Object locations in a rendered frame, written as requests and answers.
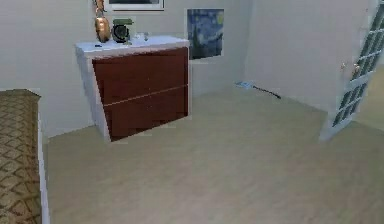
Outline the green and black alarm clock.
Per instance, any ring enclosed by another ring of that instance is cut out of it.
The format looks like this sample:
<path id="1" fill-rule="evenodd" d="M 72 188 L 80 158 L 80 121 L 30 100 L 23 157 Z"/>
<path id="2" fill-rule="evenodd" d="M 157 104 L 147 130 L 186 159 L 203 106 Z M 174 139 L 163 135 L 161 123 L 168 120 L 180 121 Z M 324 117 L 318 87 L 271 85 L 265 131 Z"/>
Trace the green and black alarm clock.
<path id="1" fill-rule="evenodd" d="M 129 26 L 133 25 L 134 21 L 130 18 L 114 19 L 112 27 L 112 37 L 117 43 L 125 43 L 130 40 Z"/>

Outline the bed with brown patterned cover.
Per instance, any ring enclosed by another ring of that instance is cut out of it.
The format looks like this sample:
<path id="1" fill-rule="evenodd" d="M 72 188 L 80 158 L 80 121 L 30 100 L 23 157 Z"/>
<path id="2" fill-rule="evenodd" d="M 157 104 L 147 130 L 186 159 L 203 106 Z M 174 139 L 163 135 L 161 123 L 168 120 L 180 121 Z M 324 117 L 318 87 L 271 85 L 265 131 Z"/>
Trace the bed with brown patterned cover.
<path id="1" fill-rule="evenodd" d="M 0 90 L 0 224 L 51 224 L 39 100 Z"/>

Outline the white and red-brown chest of drawers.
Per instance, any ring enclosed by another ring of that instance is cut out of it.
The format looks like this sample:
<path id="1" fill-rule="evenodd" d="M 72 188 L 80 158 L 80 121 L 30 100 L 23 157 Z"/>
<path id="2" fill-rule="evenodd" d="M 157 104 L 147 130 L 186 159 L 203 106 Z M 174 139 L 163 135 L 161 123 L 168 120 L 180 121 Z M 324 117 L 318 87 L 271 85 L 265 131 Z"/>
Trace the white and red-brown chest of drawers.
<path id="1" fill-rule="evenodd" d="M 151 36 L 128 45 L 81 42 L 75 50 L 92 120 L 107 142 L 190 114 L 186 39 Z"/>

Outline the blue starry night painting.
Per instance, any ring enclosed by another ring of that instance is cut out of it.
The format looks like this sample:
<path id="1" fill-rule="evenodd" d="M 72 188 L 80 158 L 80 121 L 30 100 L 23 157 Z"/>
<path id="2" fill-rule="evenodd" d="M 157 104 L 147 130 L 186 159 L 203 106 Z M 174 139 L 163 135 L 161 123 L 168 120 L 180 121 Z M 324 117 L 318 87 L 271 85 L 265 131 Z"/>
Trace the blue starry night painting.
<path id="1" fill-rule="evenodd" d="M 223 9 L 187 10 L 187 36 L 191 60 L 221 56 L 223 34 Z"/>

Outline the white framed picture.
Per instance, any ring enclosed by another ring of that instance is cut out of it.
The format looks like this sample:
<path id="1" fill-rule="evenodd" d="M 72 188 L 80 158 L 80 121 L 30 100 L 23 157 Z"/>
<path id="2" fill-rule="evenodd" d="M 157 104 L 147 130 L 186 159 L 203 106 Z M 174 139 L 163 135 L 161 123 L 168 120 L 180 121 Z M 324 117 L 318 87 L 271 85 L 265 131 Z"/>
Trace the white framed picture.
<path id="1" fill-rule="evenodd" d="M 105 0 L 105 8 L 113 11 L 162 11 L 164 0 Z"/>

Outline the white glazed room door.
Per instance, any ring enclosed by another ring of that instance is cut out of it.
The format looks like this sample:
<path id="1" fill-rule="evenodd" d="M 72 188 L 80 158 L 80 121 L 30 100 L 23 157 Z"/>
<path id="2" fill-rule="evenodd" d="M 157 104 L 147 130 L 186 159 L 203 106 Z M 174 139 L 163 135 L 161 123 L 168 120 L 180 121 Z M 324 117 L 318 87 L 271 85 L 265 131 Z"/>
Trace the white glazed room door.
<path id="1" fill-rule="evenodd" d="M 359 111 L 365 91 L 384 53 L 384 0 L 374 0 L 374 11 L 364 29 L 358 54 L 352 64 L 343 64 L 343 89 L 328 112 L 319 140 L 327 141 L 351 123 Z"/>

